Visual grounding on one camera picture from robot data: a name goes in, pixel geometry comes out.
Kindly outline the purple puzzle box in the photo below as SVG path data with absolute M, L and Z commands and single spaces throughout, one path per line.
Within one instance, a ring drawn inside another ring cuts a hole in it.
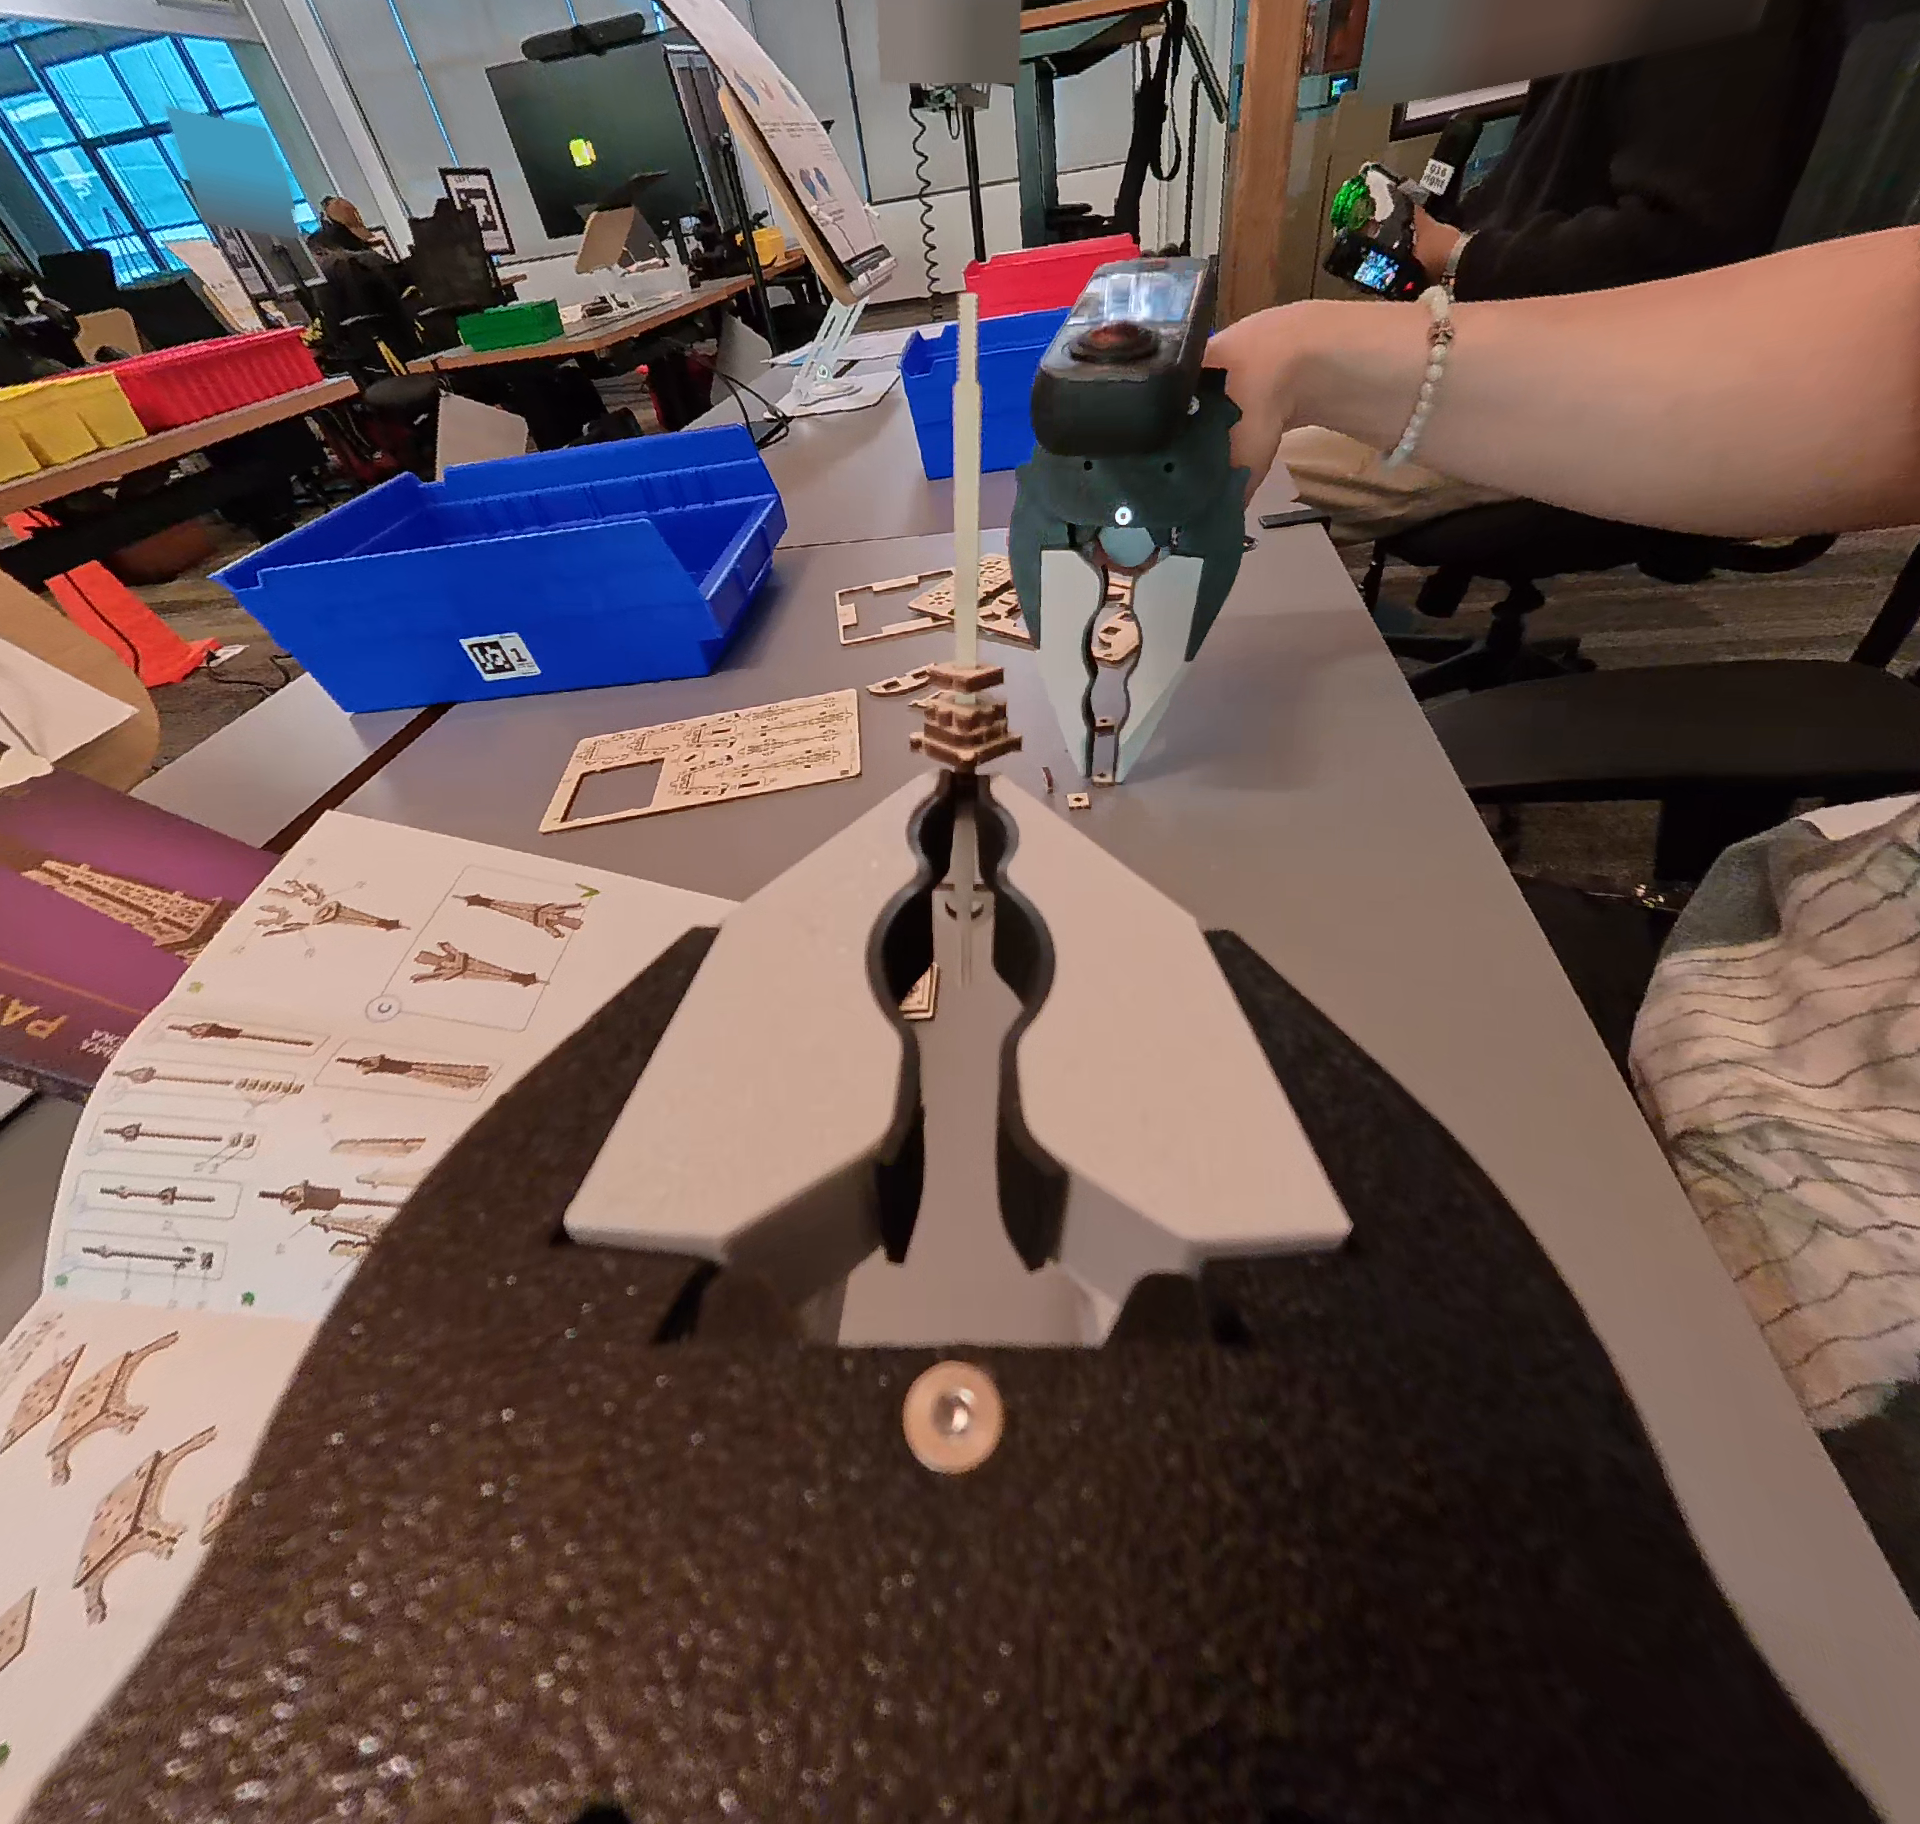
M 276 853 L 64 770 L 2 793 L 2 1076 L 84 1102 Z

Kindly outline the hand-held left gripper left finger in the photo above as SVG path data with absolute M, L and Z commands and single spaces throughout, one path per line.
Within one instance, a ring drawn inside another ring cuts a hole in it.
M 928 773 L 738 904 L 563 1212 L 578 1244 L 687 1259 L 905 1259 L 952 779 Z

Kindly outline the black office chair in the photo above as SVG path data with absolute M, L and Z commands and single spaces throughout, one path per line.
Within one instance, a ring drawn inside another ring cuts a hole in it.
M 1577 636 L 1526 636 L 1526 618 L 1545 605 L 1545 584 L 1554 579 L 1633 570 L 1654 583 L 1684 587 L 1718 573 L 1801 570 L 1834 542 L 1834 531 L 1725 539 L 1604 520 L 1536 502 L 1500 502 L 1376 539 L 1359 594 L 1393 657 L 1415 665 L 1408 687 L 1428 704 L 1461 691 L 1592 672 L 1597 665 L 1582 653 Z M 1485 631 L 1446 636 L 1393 629 L 1383 609 L 1383 580 L 1391 563 L 1422 571 L 1412 609 L 1425 617 L 1451 617 L 1474 583 L 1498 583 L 1500 599 Z
M 1744 657 L 1598 671 L 1428 707 L 1474 803 L 1657 803 L 1652 871 L 1696 881 L 1798 803 L 1916 795 L 1919 554 L 1848 659 Z

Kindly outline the wooden puzzle sheet with arcs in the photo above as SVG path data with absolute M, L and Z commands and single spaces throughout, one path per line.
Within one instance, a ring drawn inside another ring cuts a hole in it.
M 932 579 L 909 599 L 909 613 L 948 623 L 954 617 L 952 571 Z M 1031 633 L 1021 610 L 1021 596 L 1007 554 L 987 554 L 978 568 L 978 629 L 1007 642 L 1031 644 Z

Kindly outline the thin wooden frame offcut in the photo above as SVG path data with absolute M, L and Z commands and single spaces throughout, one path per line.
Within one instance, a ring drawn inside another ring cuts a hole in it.
M 948 627 L 952 571 L 923 570 L 837 590 L 834 622 L 844 648 L 898 642 Z

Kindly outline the row of coloured storage bins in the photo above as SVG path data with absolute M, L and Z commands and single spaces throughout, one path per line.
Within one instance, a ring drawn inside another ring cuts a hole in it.
M 177 345 L 2 390 L 2 480 L 324 381 L 297 328 Z

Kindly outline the black computer monitor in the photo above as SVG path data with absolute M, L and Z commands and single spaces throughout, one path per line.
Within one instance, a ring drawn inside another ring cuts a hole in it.
M 662 230 L 711 210 L 673 60 L 673 45 L 649 41 L 489 67 L 547 237 L 582 236 L 591 212 L 626 203 Z

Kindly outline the small wooden puzzle sheet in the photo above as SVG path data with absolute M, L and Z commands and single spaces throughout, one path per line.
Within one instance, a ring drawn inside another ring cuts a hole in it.
M 578 815 L 587 777 L 657 767 L 649 803 Z M 781 791 L 859 776 L 857 691 L 838 687 L 802 698 L 734 707 L 669 723 L 582 740 L 540 816 L 540 834 L 558 835 L 762 798 Z

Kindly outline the white articulated stand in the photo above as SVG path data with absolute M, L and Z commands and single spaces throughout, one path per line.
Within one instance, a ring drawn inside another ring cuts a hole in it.
M 900 381 L 900 357 L 916 329 L 859 329 L 861 302 L 832 304 L 818 334 L 779 364 L 793 370 L 774 408 L 783 417 L 863 412 Z

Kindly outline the orange traffic cone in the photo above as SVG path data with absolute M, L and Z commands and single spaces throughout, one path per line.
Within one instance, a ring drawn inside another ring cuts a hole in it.
M 51 576 L 45 594 L 146 687 L 181 684 L 219 651 L 217 639 L 181 636 L 104 563 L 79 563 Z

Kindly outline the person's right hand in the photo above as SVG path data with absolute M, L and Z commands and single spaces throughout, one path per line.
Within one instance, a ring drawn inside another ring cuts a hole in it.
M 1329 428 L 1381 451 L 1422 437 L 1449 364 L 1454 308 L 1431 287 L 1416 302 L 1302 300 L 1264 308 L 1208 338 L 1239 417 L 1231 460 L 1259 491 L 1283 437 Z

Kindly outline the wooden post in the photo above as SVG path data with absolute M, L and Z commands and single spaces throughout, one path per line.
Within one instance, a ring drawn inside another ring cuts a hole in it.
M 1283 223 L 1310 0 L 1237 0 L 1239 91 L 1231 121 L 1218 325 L 1283 297 Z

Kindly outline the red storage bin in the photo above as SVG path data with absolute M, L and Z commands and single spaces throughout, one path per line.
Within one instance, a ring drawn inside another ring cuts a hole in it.
M 1072 308 L 1092 277 L 1111 261 L 1131 256 L 1133 239 L 1096 237 L 1001 253 L 965 267 L 965 287 L 978 300 L 981 321 Z

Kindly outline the thin wooden spire piece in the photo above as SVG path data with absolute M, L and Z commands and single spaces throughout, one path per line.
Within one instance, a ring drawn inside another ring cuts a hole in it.
M 975 895 L 980 890 L 978 810 L 981 807 L 981 767 L 1021 750 L 1021 734 L 1009 728 L 1001 685 L 1006 671 L 980 657 L 980 568 L 981 568 L 981 386 L 978 296 L 959 296 L 957 379 L 952 391 L 954 428 L 954 653 L 931 666 L 936 685 L 922 733 L 913 743 L 948 767 L 948 805 L 952 811 L 948 881 L 954 920 L 957 982 L 973 980 Z

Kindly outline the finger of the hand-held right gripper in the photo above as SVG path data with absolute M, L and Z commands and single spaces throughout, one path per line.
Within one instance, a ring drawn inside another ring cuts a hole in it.
M 1119 717 L 1122 674 L 1092 653 L 1096 623 L 1111 610 L 1111 566 L 1102 547 L 1042 553 L 1040 669 L 1063 734 L 1070 767 L 1086 779 L 1096 761 L 1113 761 L 1115 737 L 1096 737 L 1094 717 Z
M 1187 640 L 1207 568 L 1202 556 L 1159 554 L 1133 573 L 1130 610 L 1140 644 L 1122 672 L 1113 779 L 1130 777 L 1187 672 Z

